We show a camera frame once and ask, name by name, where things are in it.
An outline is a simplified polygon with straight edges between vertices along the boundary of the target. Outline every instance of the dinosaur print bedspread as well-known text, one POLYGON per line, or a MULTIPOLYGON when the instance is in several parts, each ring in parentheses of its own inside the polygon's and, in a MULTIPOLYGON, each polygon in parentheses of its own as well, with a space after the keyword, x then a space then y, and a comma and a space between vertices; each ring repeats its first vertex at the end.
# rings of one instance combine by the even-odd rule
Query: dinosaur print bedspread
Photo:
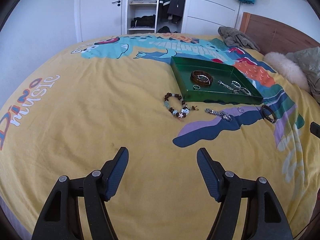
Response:
MULTIPOLYGON (((309 131, 311 122, 320 123, 320 107, 262 57, 219 37, 183 34, 125 35, 65 49, 0 111, 0 196, 32 233, 59 176, 86 176, 125 146, 129 163, 106 204, 118 238, 205 239, 219 208, 197 167, 196 152, 205 147, 239 177, 267 178, 295 236, 310 220, 320 187, 320 139, 309 131), (180 93, 169 65, 174 56, 233 65, 277 122, 262 118, 261 105, 201 102, 188 103, 199 111, 174 117, 163 105, 167 92, 180 93), (232 121, 205 108, 223 110, 232 121)), ((179 109, 178 100, 169 102, 179 109)), ((234 239, 245 210, 244 201, 234 239)), ((90 238, 88 225, 82 227, 90 238)))

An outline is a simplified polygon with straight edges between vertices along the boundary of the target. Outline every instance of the open closet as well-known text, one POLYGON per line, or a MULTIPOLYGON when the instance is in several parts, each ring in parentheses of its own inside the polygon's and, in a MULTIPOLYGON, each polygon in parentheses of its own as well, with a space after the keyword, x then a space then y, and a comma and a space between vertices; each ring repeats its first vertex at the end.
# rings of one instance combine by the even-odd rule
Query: open closet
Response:
POLYGON ((165 32, 181 32, 185 0, 126 0, 126 4, 125 34, 157 33, 165 26, 165 32))

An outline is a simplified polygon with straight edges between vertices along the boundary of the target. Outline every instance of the green tray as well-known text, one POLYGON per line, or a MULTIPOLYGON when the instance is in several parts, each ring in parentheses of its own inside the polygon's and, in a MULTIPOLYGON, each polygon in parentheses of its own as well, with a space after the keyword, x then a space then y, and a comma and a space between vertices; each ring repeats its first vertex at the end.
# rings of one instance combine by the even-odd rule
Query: green tray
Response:
POLYGON ((263 100, 258 90, 233 66, 185 57, 171 57, 170 65, 185 101, 259 105, 263 100), (214 78, 212 85, 200 86, 200 90, 195 90, 193 85, 196 83, 190 79, 194 70, 209 73, 214 78), (231 90, 218 84, 219 80, 232 88, 234 86, 231 85, 231 82, 237 81, 242 87, 247 88, 252 96, 234 94, 231 90))

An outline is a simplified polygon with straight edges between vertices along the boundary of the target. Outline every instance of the black cable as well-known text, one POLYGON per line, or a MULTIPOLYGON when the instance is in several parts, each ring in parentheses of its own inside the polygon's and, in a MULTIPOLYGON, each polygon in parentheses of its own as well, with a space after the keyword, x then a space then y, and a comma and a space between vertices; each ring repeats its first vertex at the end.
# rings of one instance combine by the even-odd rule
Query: black cable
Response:
POLYGON ((310 222, 300 231, 300 233, 297 234, 293 239, 296 239, 297 236, 300 235, 300 234, 303 232, 303 230, 305 230, 305 229, 307 228, 307 226, 310 225, 310 224, 312 223, 312 221, 315 220, 316 217, 317 217, 319 214, 320 214, 320 211, 318 212, 318 214, 316 214, 316 216, 315 216, 313 219, 311 219, 311 221, 310 221, 310 222))

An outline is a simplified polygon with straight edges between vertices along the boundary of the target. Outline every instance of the blue gripper pad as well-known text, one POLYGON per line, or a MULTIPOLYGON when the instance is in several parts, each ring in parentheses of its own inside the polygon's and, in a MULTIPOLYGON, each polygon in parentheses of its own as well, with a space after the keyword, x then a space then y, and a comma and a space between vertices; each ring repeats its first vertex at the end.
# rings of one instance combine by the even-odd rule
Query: blue gripper pad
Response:
POLYGON ((129 161, 129 151, 125 149, 120 158, 118 159, 115 167, 113 168, 108 180, 107 180, 107 191, 105 193, 106 199, 109 201, 113 197, 119 187, 120 181, 124 174, 125 168, 129 161))
POLYGON ((219 193, 218 178, 214 174, 212 167, 200 150, 197 152, 197 163, 210 196, 218 202, 221 197, 219 193))

